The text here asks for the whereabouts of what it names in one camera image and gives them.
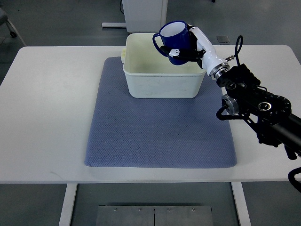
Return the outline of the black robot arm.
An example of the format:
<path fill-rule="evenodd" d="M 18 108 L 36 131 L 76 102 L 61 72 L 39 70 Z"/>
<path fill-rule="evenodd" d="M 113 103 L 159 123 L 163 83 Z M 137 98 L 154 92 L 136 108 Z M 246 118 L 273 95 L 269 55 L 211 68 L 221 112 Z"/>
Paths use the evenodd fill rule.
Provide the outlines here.
<path fill-rule="evenodd" d="M 242 44 L 240 35 L 235 54 L 227 58 L 235 59 L 236 66 L 223 70 L 216 80 L 227 92 L 216 117 L 221 121 L 243 120 L 256 133 L 260 144 L 274 147 L 283 144 L 287 157 L 296 160 L 301 155 L 301 119 L 292 113 L 287 98 L 268 92 L 247 66 L 240 63 Z"/>

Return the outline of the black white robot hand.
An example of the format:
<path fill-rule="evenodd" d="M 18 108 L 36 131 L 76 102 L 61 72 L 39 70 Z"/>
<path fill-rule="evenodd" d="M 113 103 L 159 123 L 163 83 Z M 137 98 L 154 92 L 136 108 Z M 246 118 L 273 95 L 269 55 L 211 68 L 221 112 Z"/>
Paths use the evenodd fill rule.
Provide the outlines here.
<path fill-rule="evenodd" d="M 212 43 L 198 27 L 189 24 L 187 24 L 187 27 L 190 35 L 190 49 L 171 49 L 165 47 L 160 37 L 156 38 L 156 43 L 164 53 L 169 54 L 172 58 L 196 62 L 200 68 L 206 70 L 209 77 L 217 80 L 229 71 L 230 66 L 228 62 L 217 55 Z"/>

